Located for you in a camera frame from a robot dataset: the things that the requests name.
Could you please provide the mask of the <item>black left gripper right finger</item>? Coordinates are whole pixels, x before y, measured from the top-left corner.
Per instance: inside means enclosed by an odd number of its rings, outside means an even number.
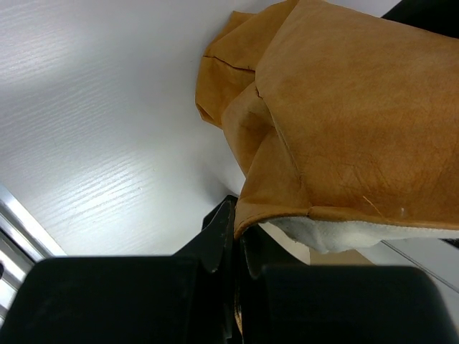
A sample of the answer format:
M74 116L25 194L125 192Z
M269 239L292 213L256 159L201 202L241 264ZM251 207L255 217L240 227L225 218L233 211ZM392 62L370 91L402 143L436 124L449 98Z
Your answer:
M289 343L298 320L302 277L307 266L260 226L239 240L240 309L244 343Z

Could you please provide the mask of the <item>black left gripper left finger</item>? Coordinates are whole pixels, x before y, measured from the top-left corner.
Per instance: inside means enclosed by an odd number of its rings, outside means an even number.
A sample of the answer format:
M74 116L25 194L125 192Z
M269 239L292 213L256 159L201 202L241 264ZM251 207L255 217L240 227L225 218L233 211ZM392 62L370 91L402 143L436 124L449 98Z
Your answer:
M232 342L233 230L234 201L225 199L204 217L200 233L176 253L199 261L188 316L188 343Z

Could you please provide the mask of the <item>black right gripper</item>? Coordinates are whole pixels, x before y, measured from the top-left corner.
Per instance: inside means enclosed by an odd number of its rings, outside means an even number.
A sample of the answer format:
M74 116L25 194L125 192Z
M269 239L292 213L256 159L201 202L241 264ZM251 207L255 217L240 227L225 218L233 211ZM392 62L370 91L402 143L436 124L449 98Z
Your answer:
M383 19L458 38L458 0L403 0Z

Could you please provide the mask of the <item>tan canvas bag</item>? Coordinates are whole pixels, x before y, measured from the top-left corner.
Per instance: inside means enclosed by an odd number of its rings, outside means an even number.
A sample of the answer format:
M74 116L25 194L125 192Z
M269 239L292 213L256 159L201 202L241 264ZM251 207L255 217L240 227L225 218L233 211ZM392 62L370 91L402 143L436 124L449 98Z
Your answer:
M327 1L234 12L195 101L245 182L235 236L320 252L458 237L458 38Z

